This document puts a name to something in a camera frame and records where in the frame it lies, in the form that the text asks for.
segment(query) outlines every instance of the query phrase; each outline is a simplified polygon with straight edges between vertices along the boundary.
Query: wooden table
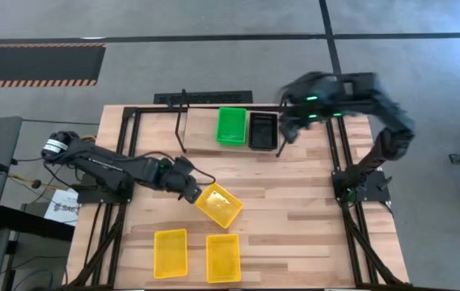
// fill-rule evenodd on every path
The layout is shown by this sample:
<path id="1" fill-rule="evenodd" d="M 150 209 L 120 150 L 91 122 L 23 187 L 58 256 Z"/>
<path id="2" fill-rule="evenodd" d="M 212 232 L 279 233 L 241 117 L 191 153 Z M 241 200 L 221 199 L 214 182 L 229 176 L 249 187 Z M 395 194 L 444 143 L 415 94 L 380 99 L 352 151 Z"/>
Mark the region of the wooden table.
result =
<path id="1" fill-rule="evenodd" d="M 98 146 L 116 149 L 123 108 L 120 105 L 104 108 Z M 151 150 L 180 155 L 174 135 L 176 117 L 176 113 L 143 114 L 136 155 Z M 180 128 L 184 129 L 186 115 L 182 118 Z M 366 117 L 345 121 L 352 156 L 358 161 L 372 145 L 369 123 Z M 131 128 L 129 122 L 125 154 Z M 334 128 L 340 145 L 337 126 Z M 353 286 L 343 218 L 331 185 L 333 165 L 324 125 L 314 124 L 310 131 L 301 131 L 296 143 L 287 145 L 279 158 L 274 154 L 223 152 L 186 156 L 196 167 L 215 175 L 220 185 L 237 196 L 243 202 L 242 212 L 225 230 L 195 205 L 177 201 L 176 194 L 136 186 L 125 217 L 116 289 Z M 342 149 L 340 156 L 343 166 Z M 379 203 L 363 205 L 374 250 L 399 279 L 407 281 L 392 216 Z M 70 279 L 82 269 L 96 208 L 96 205 L 84 205 L 80 209 L 67 264 Z M 92 250 L 98 243 L 102 212 Z M 154 232 L 182 228 L 188 232 L 188 275 L 154 279 Z M 206 282 L 206 235 L 225 233 L 238 234 L 242 281 L 209 285 Z M 358 252 L 362 276 L 367 282 L 364 254 L 359 247 Z M 101 283 L 107 279 L 110 254 L 109 249 L 103 261 Z"/>

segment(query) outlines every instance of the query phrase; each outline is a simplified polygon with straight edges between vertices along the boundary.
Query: concrete floor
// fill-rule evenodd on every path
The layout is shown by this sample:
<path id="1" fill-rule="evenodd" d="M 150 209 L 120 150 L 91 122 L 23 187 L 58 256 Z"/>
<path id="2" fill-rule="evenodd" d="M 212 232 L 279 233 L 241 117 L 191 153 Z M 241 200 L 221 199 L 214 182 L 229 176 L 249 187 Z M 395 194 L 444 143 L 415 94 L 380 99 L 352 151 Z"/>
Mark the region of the concrete floor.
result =
<path id="1" fill-rule="evenodd" d="M 455 0 L 327 0 L 335 34 L 460 32 Z M 324 33 L 317 0 L 0 0 L 1 38 Z M 337 40 L 344 73 L 380 74 L 391 98 L 416 120 L 406 157 L 383 169 L 411 282 L 460 289 L 460 38 Z M 331 71 L 325 40 L 110 43 L 93 87 L 0 88 L 0 116 L 99 121 L 108 103 L 151 103 L 154 93 L 252 90 L 271 102 L 278 87 L 310 70 Z M 382 126 L 372 120 L 372 129 Z M 16 156 L 39 154 L 58 129 L 94 125 L 23 123 Z M 15 172 L 49 177 L 39 164 Z M 72 180 L 73 174 L 63 176 Z M 30 202 L 9 184 L 2 203 Z"/>

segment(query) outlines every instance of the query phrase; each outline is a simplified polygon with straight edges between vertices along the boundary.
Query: black floor mat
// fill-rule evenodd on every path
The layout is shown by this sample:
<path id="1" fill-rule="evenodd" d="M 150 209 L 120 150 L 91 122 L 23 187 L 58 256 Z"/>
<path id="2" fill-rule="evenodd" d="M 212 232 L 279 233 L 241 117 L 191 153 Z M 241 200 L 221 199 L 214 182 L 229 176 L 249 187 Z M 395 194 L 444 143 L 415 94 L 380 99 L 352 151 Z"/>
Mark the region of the black floor mat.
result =
<path id="1" fill-rule="evenodd" d="M 154 104 L 179 104 L 181 93 L 154 94 Z M 187 92 L 190 104 L 253 103 L 251 91 Z"/>
<path id="2" fill-rule="evenodd" d="M 0 44 L 0 87 L 93 86 L 105 44 Z"/>

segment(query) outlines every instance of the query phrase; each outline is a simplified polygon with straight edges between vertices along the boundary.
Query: orange and black hazard stripe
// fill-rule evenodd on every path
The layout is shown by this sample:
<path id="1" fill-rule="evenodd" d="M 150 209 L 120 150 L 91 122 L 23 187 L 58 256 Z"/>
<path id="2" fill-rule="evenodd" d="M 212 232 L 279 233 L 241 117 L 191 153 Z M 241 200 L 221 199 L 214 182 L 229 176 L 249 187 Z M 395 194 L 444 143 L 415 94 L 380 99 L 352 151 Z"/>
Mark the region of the orange and black hazard stripe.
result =
<path id="1" fill-rule="evenodd" d="M 94 86 L 105 44 L 0 44 L 0 87 Z"/>

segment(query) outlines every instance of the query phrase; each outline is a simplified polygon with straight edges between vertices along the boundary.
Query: white paper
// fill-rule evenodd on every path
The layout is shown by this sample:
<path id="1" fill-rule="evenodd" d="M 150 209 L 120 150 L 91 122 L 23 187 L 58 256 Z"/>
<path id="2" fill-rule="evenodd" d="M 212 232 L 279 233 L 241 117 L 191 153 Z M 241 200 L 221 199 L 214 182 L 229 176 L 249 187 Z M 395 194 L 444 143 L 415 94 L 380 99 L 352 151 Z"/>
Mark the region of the white paper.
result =
<path id="1" fill-rule="evenodd" d="M 53 202 L 50 202 L 50 206 L 46 209 L 44 218 L 75 226 L 78 219 L 77 196 L 78 194 L 72 189 L 56 190 L 53 194 Z"/>

